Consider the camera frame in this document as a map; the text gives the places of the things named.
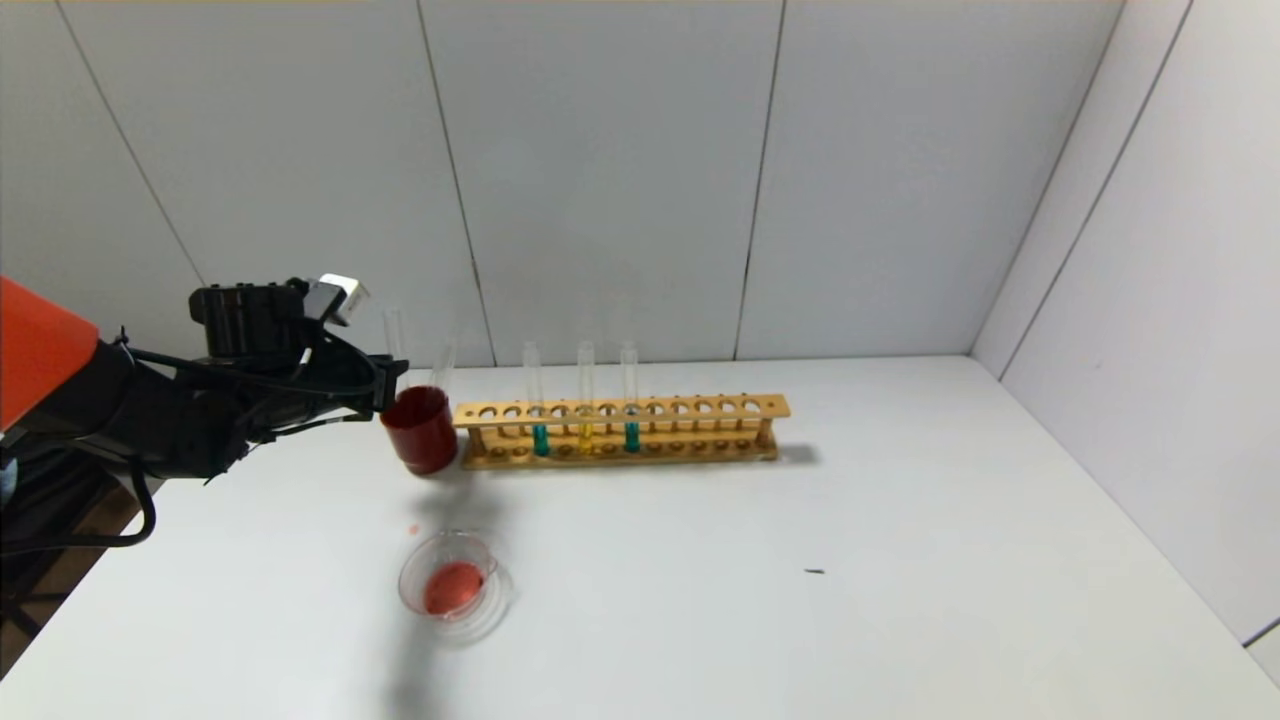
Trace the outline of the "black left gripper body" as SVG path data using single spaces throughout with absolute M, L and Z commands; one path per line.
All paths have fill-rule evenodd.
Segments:
M 384 413 L 390 401 L 390 354 L 369 354 L 330 331 L 323 336 L 316 359 L 316 382 L 343 389 L 346 406 L 360 413 Z

